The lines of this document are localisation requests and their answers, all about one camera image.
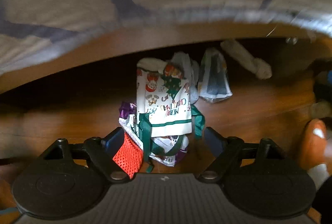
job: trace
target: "sock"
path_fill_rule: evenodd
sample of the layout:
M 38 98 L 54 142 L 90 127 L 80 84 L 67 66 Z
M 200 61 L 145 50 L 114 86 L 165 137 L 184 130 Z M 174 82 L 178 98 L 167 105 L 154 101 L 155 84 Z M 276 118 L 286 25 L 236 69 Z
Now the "sock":
M 325 163 L 314 166 L 307 173 L 314 181 L 317 190 L 330 177 Z

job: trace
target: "purple wrapping paper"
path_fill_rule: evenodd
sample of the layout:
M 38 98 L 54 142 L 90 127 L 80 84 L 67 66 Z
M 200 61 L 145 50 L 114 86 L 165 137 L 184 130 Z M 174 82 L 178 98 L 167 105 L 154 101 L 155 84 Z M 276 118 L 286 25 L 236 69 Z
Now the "purple wrapping paper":
M 175 164 L 178 163 L 178 162 L 180 162 L 185 157 L 185 155 L 187 153 L 187 150 L 188 150 L 188 147 L 186 147 L 184 151 L 179 150 L 176 153 L 176 155 L 175 155 Z
M 129 114 L 136 114 L 136 104 L 122 102 L 121 107 L 119 108 L 120 118 L 127 119 Z

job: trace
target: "black device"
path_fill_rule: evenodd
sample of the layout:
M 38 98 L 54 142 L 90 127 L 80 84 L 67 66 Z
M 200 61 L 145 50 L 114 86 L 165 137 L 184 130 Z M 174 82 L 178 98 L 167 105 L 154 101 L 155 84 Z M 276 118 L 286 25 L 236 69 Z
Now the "black device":
M 58 139 L 13 183 L 23 214 L 16 224 L 312 223 L 305 213 L 315 185 L 272 140 L 247 144 L 209 127 L 205 138 L 220 153 L 198 178 L 136 174 L 132 180 L 112 160 L 123 143 L 121 128 L 83 144 Z M 242 159 L 255 161 L 240 167 Z

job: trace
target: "red mesh bag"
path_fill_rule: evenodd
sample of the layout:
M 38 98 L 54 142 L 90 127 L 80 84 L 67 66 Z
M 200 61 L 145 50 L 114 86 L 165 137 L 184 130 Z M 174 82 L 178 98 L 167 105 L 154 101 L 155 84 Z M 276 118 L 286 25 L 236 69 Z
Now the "red mesh bag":
M 129 175 L 130 179 L 138 172 L 143 161 L 143 151 L 124 133 L 124 142 L 113 157 L 113 161 Z

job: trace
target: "gift bag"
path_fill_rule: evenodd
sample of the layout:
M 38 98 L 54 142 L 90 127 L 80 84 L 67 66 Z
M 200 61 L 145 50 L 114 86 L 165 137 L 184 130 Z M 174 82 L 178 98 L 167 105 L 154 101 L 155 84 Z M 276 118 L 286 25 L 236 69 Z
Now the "gift bag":
M 139 139 L 136 133 L 136 124 L 137 124 L 136 104 L 122 102 L 119 111 L 120 111 L 120 117 L 119 117 L 120 125 L 122 126 L 124 131 L 130 136 L 131 140 L 135 142 L 141 150 L 143 150 L 143 142 Z M 181 161 L 187 153 L 189 140 L 186 135 L 156 137 L 156 138 L 151 138 L 151 140 L 153 144 L 156 144 L 160 147 L 159 152 L 161 153 L 161 155 L 160 154 L 155 155 L 154 153 L 150 152 L 149 157 L 166 166 L 174 167 L 175 164 Z M 166 155 L 165 152 L 172 153 L 171 149 L 172 147 L 175 146 L 175 144 L 177 144 L 178 141 L 181 143 L 180 150 L 178 150 L 177 153 L 174 155 Z
M 143 143 L 144 161 L 153 153 L 161 158 L 184 149 L 185 134 L 201 136 L 205 120 L 190 104 L 189 81 L 174 65 L 155 58 L 137 63 L 137 129 Z

